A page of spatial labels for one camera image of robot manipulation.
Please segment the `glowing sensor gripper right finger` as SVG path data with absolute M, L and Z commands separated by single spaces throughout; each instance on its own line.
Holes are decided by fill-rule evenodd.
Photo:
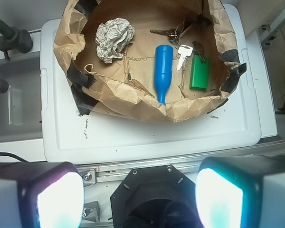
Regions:
M 207 157 L 195 198 L 206 228 L 285 228 L 285 156 Z

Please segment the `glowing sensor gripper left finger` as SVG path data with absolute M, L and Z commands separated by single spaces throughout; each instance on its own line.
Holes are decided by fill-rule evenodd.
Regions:
M 0 228 L 77 228 L 84 185 L 69 162 L 0 162 Z

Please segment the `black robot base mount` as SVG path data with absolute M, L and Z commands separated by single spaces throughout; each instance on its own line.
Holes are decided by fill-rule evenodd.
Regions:
M 201 228 L 195 183 L 172 165 L 132 169 L 110 197 L 115 228 Z

